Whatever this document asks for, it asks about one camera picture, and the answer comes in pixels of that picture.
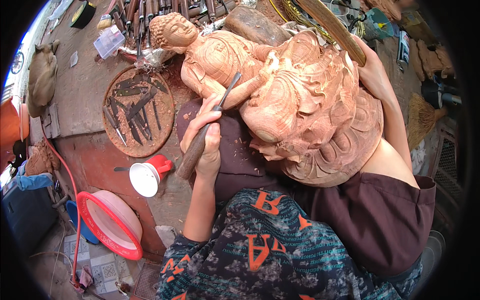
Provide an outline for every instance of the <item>wheel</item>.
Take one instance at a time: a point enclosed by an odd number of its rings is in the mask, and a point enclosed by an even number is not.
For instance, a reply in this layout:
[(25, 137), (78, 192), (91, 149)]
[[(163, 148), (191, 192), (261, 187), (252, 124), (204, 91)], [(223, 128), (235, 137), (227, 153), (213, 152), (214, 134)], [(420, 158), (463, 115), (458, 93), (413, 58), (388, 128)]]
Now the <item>wheel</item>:
[(21, 51), (18, 51), (15, 54), (15, 58), (12, 63), (12, 74), (18, 74), (22, 67), (24, 66), (24, 54)]

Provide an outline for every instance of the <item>carved curly hair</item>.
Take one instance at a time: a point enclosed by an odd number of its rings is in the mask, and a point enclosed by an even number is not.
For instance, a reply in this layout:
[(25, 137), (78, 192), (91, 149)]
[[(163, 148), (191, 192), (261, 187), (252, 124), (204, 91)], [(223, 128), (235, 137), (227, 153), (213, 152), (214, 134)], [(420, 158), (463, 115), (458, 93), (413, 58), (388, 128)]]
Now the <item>carved curly hair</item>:
[(178, 12), (171, 12), (167, 15), (157, 16), (150, 22), (150, 42), (153, 48), (163, 48), (164, 45), (168, 45), (167, 41), (163, 37), (163, 31), (165, 26), (176, 16), (181, 16)]

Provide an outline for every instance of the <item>straw broom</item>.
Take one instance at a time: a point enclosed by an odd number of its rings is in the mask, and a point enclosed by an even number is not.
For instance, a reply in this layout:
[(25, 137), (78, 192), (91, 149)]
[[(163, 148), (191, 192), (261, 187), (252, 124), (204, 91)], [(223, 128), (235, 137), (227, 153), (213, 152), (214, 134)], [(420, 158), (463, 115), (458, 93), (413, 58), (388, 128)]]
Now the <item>straw broom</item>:
[(417, 147), (423, 138), (432, 131), (435, 123), (447, 113), (448, 110), (445, 106), (441, 109), (434, 109), (420, 95), (412, 93), (408, 105), (408, 149), (412, 151)]

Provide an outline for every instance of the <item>shirt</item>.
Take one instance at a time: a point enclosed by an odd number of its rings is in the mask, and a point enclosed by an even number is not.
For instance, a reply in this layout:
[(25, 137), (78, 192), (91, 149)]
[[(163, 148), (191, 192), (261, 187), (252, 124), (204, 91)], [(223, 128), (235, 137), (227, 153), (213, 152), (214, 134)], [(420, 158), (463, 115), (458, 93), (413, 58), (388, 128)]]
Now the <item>shirt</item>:
[(175, 238), (156, 300), (406, 299), (420, 273), (420, 263), (393, 282), (368, 273), (327, 224), (309, 220), (290, 197), (243, 189), (208, 241)]

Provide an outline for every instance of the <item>brown pants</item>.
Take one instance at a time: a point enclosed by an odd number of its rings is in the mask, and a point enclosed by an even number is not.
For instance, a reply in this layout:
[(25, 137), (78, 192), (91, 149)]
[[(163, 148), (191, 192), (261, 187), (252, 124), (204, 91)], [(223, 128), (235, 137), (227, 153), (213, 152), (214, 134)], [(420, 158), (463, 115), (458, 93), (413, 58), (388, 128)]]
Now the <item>brown pants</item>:
[[(202, 105), (185, 103), (177, 118), (181, 141)], [(266, 160), (249, 148), (247, 125), (235, 109), (220, 123), (221, 166), (215, 182), (216, 201), (228, 201), (243, 188), (279, 191), (291, 196), (314, 221), (327, 223), (359, 265), (380, 276), (409, 269), (426, 244), (433, 221), (435, 183), (416, 176), (420, 190), (391, 177), (357, 173), (332, 188), (313, 188), (266, 170)]]

